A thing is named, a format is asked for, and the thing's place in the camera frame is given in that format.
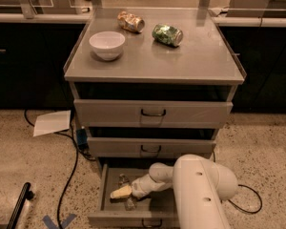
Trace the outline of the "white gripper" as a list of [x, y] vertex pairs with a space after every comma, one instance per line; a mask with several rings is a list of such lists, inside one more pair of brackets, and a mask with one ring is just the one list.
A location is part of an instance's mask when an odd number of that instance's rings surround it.
[[111, 192], [112, 199], [126, 198], [133, 195], [136, 198], [143, 198], [151, 192], [161, 192], [169, 188], [166, 182], [156, 182], [149, 175], [139, 177], [130, 185], [125, 185]]

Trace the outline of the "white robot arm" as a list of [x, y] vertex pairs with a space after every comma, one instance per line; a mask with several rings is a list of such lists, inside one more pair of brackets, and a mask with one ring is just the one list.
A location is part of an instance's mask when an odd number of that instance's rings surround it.
[[180, 229], [231, 229], [221, 201], [237, 190], [235, 174], [196, 155], [181, 156], [173, 166], [156, 162], [143, 177], [112, 191], [110, 198], [144, 198], [172, 188]]

